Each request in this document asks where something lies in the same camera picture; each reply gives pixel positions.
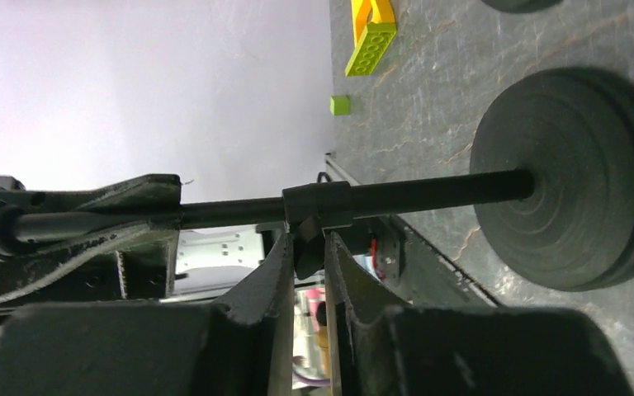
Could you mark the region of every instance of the yellow toy block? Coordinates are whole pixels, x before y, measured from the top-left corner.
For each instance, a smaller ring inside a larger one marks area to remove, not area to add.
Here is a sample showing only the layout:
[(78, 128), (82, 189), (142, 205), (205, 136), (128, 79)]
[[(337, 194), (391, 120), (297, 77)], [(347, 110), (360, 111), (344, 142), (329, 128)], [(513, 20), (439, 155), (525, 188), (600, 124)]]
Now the yellow toy block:
[(388, 45), (397, 33), (395, 13), (390, 0), (351, 0), (353, 45), (347, 77), (373, 73)]
[(397, 26), (394, 23), (369, 22), (346, 65), (346, 77), (370, 76), (385, 54)]

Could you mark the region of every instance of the yellow-green block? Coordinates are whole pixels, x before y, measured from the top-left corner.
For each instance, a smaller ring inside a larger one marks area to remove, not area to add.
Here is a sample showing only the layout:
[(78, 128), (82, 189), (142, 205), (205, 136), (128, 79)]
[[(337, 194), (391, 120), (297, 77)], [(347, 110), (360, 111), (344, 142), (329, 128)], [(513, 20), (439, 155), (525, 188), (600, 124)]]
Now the yellow-green block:
[(346, 66), (346, 77), (370, 76), (395, 38), (395, 23), (369, 22)]
[(332, 114), (336, 116), (348, 116), (351, 114), (351, 102), (348, 100), (348, 97), (345, 96), (335, 96), (332, 97), (331, 100), (331, 110)]

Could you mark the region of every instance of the gray marble surface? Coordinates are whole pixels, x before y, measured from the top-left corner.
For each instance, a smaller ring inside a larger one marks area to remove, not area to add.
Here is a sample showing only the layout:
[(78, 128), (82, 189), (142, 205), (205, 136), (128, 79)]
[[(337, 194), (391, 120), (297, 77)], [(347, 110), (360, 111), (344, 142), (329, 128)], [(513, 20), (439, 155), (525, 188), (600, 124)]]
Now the gray marble surface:
[[(367, 78), (344, 77), (351, 7), (346, 0), (330, 6), (334, 94), (352, 100), (352, 114), (335, 119), (335, 158), (362, 183), (467, 173), (487, 106), (537, 70), (595, 65), (634, 81), (634, 0), (565, 0), (526, 16), (500, 14), (480, 0), (393, 0), (398, 33)], [(496, 257), (471, 207), (403, 217), (501, 302), (589, 314), (634, 384), (634, 279), (586, 293), (544, 289)]]

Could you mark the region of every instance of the black disc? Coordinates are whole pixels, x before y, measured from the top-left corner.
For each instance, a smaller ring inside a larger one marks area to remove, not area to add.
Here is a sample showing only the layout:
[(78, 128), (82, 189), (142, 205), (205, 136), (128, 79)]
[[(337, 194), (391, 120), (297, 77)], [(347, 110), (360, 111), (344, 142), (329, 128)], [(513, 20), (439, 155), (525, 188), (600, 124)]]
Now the black disc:
[(533, 196), (475, 207), (510, 268), (558, 290), (634, 275), (634, 87), (588, 68), (509, 87), (478, 126), (471, 173), (515, 168), (534, 174)]
[(508, 14), (528, 14), (560, 4), (562, 0), (482, 0), (483, 3)]

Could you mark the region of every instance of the white wall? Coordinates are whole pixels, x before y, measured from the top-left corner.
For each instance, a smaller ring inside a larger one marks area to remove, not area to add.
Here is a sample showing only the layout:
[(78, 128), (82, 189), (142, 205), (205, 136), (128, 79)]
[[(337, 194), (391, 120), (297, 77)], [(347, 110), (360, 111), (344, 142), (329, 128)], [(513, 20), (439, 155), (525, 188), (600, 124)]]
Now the white wall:
[(329, 54), (326, 1), (0, 1), (0, 174), (276, 196), (324, 168)]

